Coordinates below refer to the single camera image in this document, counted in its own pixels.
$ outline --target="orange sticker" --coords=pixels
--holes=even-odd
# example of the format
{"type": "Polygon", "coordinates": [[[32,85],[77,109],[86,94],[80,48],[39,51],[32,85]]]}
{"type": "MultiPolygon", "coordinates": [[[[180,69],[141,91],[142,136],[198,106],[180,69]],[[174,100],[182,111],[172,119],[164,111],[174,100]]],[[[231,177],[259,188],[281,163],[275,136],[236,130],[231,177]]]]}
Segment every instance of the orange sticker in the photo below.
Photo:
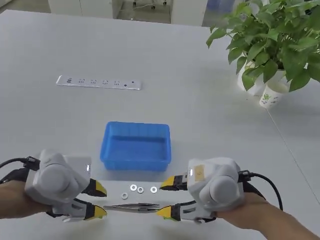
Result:
{"type": "Polygon", "coordinates": [[[194,180],[196,182],[202,182],[205,180],[204,165],[197,165],[194,167],[194,180]]]}

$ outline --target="electrical outlet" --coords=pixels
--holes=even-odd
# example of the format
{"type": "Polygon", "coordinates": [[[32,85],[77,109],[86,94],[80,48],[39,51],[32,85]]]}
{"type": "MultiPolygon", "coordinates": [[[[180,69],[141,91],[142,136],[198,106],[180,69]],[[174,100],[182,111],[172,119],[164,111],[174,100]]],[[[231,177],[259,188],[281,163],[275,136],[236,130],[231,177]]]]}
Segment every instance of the electrical outlet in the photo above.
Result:
{"type": "Polygon", "coordinates": [[[127,89],[141,90],[141,81],[138,80],[105,80],[93,78],[79,78],[61,75],[56,84],[59,86],[102,88],[102,89],[127,89]]]}

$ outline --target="blue container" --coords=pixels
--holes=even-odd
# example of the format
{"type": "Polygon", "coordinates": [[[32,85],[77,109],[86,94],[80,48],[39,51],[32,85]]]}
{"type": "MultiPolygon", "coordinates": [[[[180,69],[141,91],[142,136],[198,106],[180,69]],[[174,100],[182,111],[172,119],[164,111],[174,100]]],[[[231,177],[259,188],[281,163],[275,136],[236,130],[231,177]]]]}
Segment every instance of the blue container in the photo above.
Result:
{"type": "Polygon", "coordinates": [[[105,127],[100,159],[108,170],[163,172],[171,162],[169,126],[108,122],[105,127]]]}

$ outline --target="metal washer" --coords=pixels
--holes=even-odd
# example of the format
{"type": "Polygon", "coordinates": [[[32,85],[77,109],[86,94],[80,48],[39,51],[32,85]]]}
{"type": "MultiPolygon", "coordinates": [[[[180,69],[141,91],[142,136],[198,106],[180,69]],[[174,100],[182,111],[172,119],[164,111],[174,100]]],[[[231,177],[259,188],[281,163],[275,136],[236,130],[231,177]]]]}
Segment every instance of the metal washer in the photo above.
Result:
{"type": "Polygon", "coordinates": [[[139,186],[136,190],[139,194],[142,194],[145,190],[142,186],[139,186]]]}
{"type": "Polygon", "coordinates": [[[126,193],[126,192],[122,193],[122,194],[121,194],[121,198],[122,198],[123,200],[126,200],[126,199],[128,198],[128,193],[126,193]]]}
{"type": "Polygon", "coordinates": [[[158,188],[156,186],[152,186],[150,188],[150,192],[152,192],[153,194],[155,194],[156,192],[158,192],[158,188]]]}
{"type": "Polygon", "coordinates": [[[133,192],[134,192],[135,190],[137,190],[137,188],[138,188],[138,187],[137,187],[137,185],[135,185],[135,184],[132,184],[132,185],[130,186],[130,190],[133,191],[133,192]]]}

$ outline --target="gray floor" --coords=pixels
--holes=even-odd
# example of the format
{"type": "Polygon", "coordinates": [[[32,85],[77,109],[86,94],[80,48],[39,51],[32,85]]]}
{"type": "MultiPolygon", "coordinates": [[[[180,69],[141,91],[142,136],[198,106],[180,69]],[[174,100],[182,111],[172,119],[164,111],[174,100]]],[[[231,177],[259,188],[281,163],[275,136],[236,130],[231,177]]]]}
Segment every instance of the gray floor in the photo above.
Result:
{"type": "Polygon", "coordinates": [[[39,13],[51,13],[48,0],[12,0],[0,8],[0,13],[4,10],[18,10],[39,13]]]}
{"type": "MultiPolygon", "coordinates": [[[[152,9],[148,4],[150,4],[150,0],[140,0],[137,2],[136,7],[133,7],[132,0],[126,0],[117,18],[123,20],[155,22],[163,24],[171,23],[171,6],[157,4],[156,8],[152,9]]],[[[7,9],[51,13],[48,0],[12,0],[0,8],[0,13],[7,9]]],[[[214,23],[216,23],[218,26],[223,25],[223,23],[220,22],[220,17],[220,13],[207,9],[204,15],[202,26],[210,27],[214,23]]]]}

